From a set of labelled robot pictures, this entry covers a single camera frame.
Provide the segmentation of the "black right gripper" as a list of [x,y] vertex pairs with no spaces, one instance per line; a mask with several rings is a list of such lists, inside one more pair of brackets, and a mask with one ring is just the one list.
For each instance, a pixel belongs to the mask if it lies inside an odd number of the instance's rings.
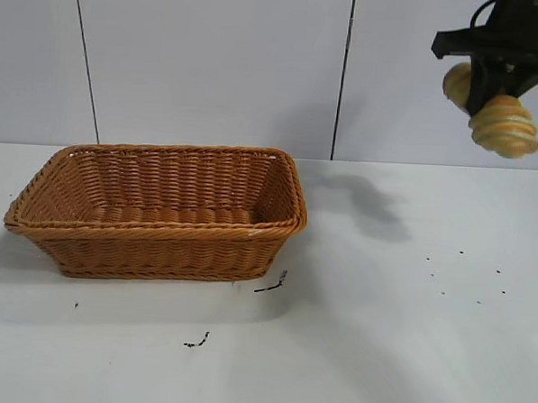
[[521,96],[538,86],[538,0],[488,0],[467,28],[436,33],[432,52],[470,58],[470,116],[505,93],[506,70],[513,70],[510,95]]

